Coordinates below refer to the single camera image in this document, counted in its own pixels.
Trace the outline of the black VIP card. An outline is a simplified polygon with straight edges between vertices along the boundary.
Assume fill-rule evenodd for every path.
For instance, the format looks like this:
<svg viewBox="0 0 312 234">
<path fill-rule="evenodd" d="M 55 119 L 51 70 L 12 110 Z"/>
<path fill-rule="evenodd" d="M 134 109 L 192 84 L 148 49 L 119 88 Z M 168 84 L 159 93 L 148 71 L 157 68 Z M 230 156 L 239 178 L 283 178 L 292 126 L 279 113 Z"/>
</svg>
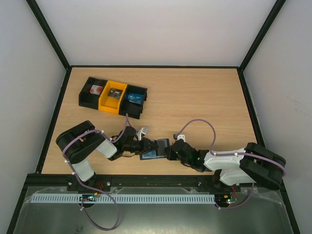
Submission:
<svg viewBox="0 0 312 234">
<path fill-rule="evenodd" d="M 157 149 L 156 149 L 156 157 L 166 157 L 167 156 L 167 148 L 170 146 L 170 142 L 168 138 L 158 139 L 156 140 Z"/>
</svg>

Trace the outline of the blue card holder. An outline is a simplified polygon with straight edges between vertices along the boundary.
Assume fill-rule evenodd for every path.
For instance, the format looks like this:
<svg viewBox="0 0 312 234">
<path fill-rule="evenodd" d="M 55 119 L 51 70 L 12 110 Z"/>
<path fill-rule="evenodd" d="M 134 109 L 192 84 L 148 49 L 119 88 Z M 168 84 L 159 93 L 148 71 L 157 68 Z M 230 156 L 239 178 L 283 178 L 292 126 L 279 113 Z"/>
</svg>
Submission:
<svg viewBox="0 0 312 234">
<path fill-rule="evenodd" d="M 158 159 L 158 158 L 163 158 L 163 157 L 156 157 L 156 150 L 140 155 L 140 160 L 149 160 L 149 159 Z"/>
</svg>

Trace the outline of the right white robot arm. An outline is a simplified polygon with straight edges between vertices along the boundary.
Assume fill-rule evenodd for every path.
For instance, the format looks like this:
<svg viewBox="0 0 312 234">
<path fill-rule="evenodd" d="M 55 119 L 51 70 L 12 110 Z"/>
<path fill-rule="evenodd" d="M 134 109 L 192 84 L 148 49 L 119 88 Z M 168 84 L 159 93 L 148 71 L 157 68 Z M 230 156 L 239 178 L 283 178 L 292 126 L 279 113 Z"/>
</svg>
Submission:
<svg viewBox="0 0 312 234">
<path fill-rule="evenodd" d="M 249 142 L 246 147 L 223 152 L 196 150 L 183 140 L 165 148 L 168 160 L 178 160 L 197 172 L 217 173 L 213 187 L 218 191 L 242 183 L 257 183 L 279 190 L 285 175 L 286 160 L 265 147 Z"/>
</svg>

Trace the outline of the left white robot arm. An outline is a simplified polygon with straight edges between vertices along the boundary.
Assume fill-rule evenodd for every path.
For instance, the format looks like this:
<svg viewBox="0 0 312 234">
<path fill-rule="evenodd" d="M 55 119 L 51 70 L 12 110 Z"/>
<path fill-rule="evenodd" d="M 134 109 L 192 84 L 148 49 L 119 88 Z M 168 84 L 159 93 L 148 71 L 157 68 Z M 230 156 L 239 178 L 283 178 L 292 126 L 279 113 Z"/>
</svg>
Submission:
<svg viewBox="0 0 312 234">
<path fill-rule="evenodd" d="M 87 120 L 61 133 L 56 139 L 56 144 L 73 174 L 77 175 L 82 182 L 88 181 L 95 175 L 88 161 L 88 156 L 93 151 L 98 151 L 105 158 L 113 161 L 120 158 L 124 152 L 142 155 L 158 149 L 154 141 L 138 136 L 128 120 L 121 132 L 111 138 Z"/>
</svg>

